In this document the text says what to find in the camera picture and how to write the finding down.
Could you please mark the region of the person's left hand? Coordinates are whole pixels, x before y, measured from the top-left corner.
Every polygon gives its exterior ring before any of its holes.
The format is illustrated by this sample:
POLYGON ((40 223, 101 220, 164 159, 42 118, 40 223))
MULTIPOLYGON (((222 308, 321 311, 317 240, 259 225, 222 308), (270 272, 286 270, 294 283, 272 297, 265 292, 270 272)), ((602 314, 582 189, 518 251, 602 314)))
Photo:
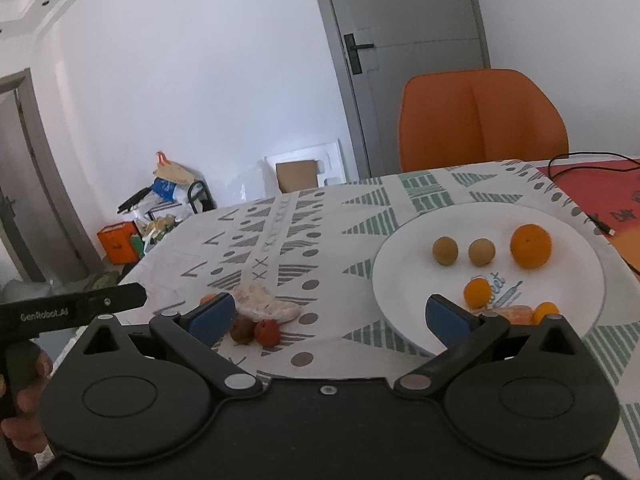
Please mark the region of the person's left hand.
POLYGON ((18 450, 29 455, 43 452, 48 445, 40 425, 38 408, 40 396, 49 383, 52 368, 51 359, 46 352, 41 351, 38 359, 35 360, 37 378, 28 387, 17 393, 18 414, 1 422, 2 434, 18 450))

